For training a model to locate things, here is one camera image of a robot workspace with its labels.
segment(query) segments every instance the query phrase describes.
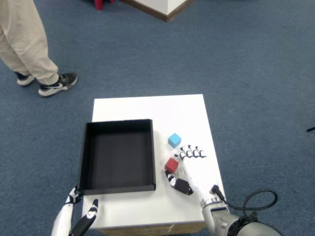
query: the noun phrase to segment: blue carpet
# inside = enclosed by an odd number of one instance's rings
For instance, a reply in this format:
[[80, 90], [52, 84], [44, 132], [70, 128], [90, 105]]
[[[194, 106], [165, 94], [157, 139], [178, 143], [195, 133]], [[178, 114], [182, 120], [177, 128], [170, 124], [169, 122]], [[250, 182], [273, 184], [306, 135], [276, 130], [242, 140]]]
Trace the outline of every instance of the blue carpet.
[[228, 199], [273, 188], [279, 202], [259, 219], [314, 235], [315, 1], [198, 0], [169, 24], [119, 1], [100, 12], [89, 0], [35, 3], [51, 58], [79, 81], [45, 99], [0, 62], [0, 235], [50, 235], [94, 98], [193, 93], [204, 94]]

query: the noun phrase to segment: cube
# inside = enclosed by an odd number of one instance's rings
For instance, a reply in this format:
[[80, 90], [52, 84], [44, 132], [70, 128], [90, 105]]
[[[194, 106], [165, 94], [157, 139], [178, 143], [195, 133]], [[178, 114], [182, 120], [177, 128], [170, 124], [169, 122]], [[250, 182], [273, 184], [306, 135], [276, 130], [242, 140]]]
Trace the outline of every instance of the cube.
[[179, 137], [176, 133], [172, 134], [171, 137], [168, 138], [168, 144], [170, 144], [173, 148], [177, 147], [181, 143], [181, 137]]
[[173, 159], [172, 157], [168, 159], [167, 163], [165, 164], [165, 169], [170, 173], [174, 173], [178, 167], [178, 161]]

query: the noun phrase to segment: black tray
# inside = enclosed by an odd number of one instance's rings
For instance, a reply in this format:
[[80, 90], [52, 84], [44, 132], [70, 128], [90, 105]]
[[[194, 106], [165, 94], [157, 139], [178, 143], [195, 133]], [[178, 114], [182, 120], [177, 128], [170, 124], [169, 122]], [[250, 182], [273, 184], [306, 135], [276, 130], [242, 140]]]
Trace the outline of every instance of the black tray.
[[152, 120], [87, 123], [79, 173], [86, 195], [155, 190]]

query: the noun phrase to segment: cable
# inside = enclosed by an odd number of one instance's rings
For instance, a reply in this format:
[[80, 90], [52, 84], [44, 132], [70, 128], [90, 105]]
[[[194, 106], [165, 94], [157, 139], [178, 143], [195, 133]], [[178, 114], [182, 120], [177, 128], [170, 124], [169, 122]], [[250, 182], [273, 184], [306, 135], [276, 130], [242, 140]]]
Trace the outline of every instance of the cable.
[[[268, 188], [265, 188], [265, 189], [258, 189], [254, 192], [252, 192], [251, 194], [249, 194], [245, 200], [244, 200], [244, 203], [243, 203], [243, 206], [240, 207], [240, 206], [234, 206], [230, 203], [228, 203], [226, 200], [225, 200], [225, 197], [223, 196], [223, 194], [221, 193], [221, 191], [219, 190], [219, 187], [217, 185], [213, 185], [212, 189], [211, 189], [211, 192], [212, 193], [215, 193], [218, 195], [218, 197], [225, 203], [227, 204], [229, 207], [233, 208], [233, 209], [236, 209], [236, 210], [241, 210], [243, 212], [243, 215], [245, 218], [248, 218], [247, 215], [246, 215], [246, 211], [247, 210], [253, 210], [253, 211], [256, 211], [256, 210], [265, 210], [265, 209], [268, 209], [270, 207], [272, 207], [274, 204], [276, 204], [276, 202], [278, 201], [278, 195], [277, 193], [272, 190], [272, 189], [268, 189]], [[263, 193], [263, 192], [268, 192], [268, 193], [272, 193], [274, 195], [274, 200], [268, 204], [268, 205], [265, 205], [265, 206], [260, 206], [260, 207], [246, 207], [248, 201], [255, 195], [259, 194], [259, 193]]]
[[315, 130], [315, 127], [310, 128], [310, 129], [307, 129], [306, 132], [311, 132], [311, 131], [313, 131], [313, 130]]

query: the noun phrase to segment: sneaker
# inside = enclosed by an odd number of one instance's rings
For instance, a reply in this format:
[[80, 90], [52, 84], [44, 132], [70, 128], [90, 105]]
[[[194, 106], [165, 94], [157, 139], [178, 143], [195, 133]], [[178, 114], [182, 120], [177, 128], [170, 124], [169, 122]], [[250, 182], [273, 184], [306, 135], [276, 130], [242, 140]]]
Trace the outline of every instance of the sneaker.
[[19, 72], [15, 72], [15, 74], [18, 76], [17, 83], [19, 86], [27, 86], [35, 79], [33, 75], [22, 75]]
[[58, 81], [55, 82], [54, 84], [40, 85], [38, 93], [44, 97], [51, 96], [62, 90], [68, 90], [69, 88], [75, 85], [77, 80], [78, 80], [78, 76], [76, 73], [68, 73], [68, 74], [59, 75]]

